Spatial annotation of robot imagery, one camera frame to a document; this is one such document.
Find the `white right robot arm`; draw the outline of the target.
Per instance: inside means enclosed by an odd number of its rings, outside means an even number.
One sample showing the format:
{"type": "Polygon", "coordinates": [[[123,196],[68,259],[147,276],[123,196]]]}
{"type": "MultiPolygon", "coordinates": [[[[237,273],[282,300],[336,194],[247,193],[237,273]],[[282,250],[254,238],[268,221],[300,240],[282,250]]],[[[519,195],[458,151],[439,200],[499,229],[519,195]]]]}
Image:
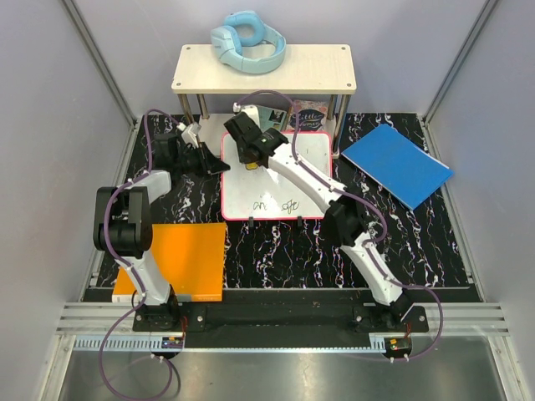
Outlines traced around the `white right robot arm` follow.
{"type": "Polygon", "coordinates": [[[261,130],[245,112],[224,124],[242,164],[256,163],[289,180],[324,214],[321,228],[366,280],[384,328],[398,331],[410,320],[414,302],[409,287],[398,282],[377,251],[364,221],[364,208],[380,212],[347,187],[323,174],[297,151],[297,134],[289,139],[276,129],[261,130]]]}

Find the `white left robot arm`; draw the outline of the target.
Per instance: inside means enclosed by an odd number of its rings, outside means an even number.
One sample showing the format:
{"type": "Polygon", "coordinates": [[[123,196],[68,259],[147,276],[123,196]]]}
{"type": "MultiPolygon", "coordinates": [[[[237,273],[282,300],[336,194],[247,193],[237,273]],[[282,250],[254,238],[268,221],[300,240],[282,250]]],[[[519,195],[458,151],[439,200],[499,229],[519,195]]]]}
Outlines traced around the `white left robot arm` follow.
{"type": "Polygon", "coordinates": [[[93,242],[123,267],[140,297],[135,318],[151,329],[170,331],[181,323],[172,285],[162,276],[150,250],[151,204],[171,192],[184,174],[218,175],[231,166],[200,140],[185,142],[176,134],[147,140],[148,165],[138,177],[96,192],[93,242]]]}

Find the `pink-framed whiteboard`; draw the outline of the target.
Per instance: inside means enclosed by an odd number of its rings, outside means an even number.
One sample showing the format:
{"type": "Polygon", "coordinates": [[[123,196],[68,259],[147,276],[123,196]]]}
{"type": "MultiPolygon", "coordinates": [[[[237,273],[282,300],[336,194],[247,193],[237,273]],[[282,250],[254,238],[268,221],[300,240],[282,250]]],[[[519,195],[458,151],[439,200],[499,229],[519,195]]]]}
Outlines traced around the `pink-framed whiteboard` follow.
{"type": "Polygon", "coordinates": [[[222,160],[231,166],[222,174],[222,216],[228,221],[321,219],[318,203],[328,187],[296,164],[292,144],[275,150],[272,168],[249,170],[238,159],[237,144],[222,137],[222,160]]]}

